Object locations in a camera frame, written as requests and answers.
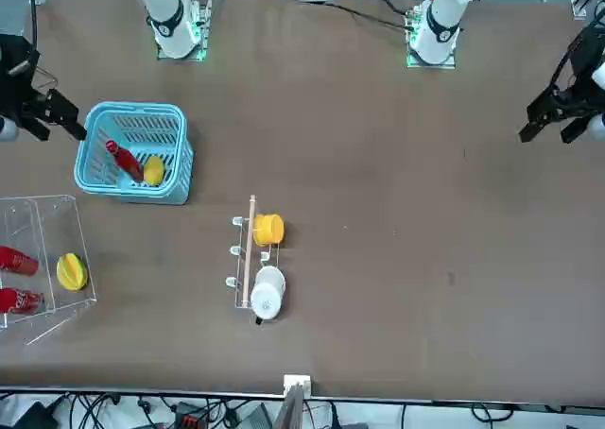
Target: white cup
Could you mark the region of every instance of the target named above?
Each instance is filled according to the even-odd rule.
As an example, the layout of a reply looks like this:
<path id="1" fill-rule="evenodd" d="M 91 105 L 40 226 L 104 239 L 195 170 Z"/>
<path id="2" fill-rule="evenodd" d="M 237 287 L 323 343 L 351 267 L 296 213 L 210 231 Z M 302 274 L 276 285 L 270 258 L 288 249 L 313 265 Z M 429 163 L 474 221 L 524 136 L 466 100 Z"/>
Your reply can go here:
<path id="1" fill-rule="evenodd" d="M 275 266 L 264 266 L 256 273 L 251 293 L 252 311 L 262 320 L 276 317 L 282 308 L 284 292 L 284 274 Z"/>

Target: red can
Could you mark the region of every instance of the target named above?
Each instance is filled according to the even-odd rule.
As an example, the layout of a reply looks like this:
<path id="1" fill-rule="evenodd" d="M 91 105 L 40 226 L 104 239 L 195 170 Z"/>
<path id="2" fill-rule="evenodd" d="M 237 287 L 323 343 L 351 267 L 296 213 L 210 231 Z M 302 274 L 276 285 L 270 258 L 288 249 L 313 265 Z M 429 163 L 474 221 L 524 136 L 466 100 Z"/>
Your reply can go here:
<path id="1" fill-rule="evenodd" d="M 0 313 L 34 314 L 44 303 L 44 295 L 28 290 L 0 289 Z"/>
<path id="2" fill-rule="evenodd" d="M 0 247 L 0 270 L 31 276 L 38 271 L 38 261 L 17 249 Z"/>

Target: yellow mug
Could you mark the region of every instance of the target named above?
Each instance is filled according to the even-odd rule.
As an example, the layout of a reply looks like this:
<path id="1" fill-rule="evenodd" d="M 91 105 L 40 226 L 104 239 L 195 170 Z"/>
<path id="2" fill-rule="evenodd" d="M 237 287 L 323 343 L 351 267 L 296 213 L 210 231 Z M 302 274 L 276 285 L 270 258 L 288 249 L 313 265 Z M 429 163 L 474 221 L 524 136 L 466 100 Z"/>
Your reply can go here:
<path id="1" fill-rule="evenodd" d="M 254 243 L 259 247 L 284 240 L 284 221 L 278 214 L 258 214 L 254 217 L 253 229 Z"/>

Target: wooden stick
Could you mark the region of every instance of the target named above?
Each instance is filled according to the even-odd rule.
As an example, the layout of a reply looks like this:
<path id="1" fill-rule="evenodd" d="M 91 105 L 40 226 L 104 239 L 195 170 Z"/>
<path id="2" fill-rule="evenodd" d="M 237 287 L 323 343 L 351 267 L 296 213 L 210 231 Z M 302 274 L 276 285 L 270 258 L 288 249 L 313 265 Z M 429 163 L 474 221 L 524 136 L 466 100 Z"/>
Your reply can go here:
<path id="1" fill-rule="evenodd" d="M 246 239 L 246 260 L 244 264 L 244 286 L 242 290 L 242 307 L 248 308 L 250 289 L 250 263 L 252 261 L 252 232 L 254 231 L 254 213 L 256 212 L 256 196 L 250 196 L 250 212 L 248 214 L 248 238 Z"/>

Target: tabletop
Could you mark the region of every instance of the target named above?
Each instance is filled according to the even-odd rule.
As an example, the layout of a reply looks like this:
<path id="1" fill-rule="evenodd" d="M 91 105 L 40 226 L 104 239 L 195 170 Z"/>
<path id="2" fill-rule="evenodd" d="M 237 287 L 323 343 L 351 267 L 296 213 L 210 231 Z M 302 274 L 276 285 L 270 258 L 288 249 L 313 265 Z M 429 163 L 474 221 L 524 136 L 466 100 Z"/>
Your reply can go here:
<path id="1" fill-rule="evenodd" d="M 391 21 L 375 0 L 342 0 Z M 579 30 L 568 6 L 472 4 L 455 71 L 407 69 L 402 32 L 326 6 L 224 0 L 202 64 L 157 61 L 137 0 L 49 0 L 41 66 L 81 109 L 178 105 L 184 206 L 82 194 L 77 143 L 2 144 L 6 196 L 73 194 L 98 303 L 3 384 L 605 404 L 605 154 L 526 105 Z M 233 307 L 231 218 L 282 215 L 277 322 Z"/>

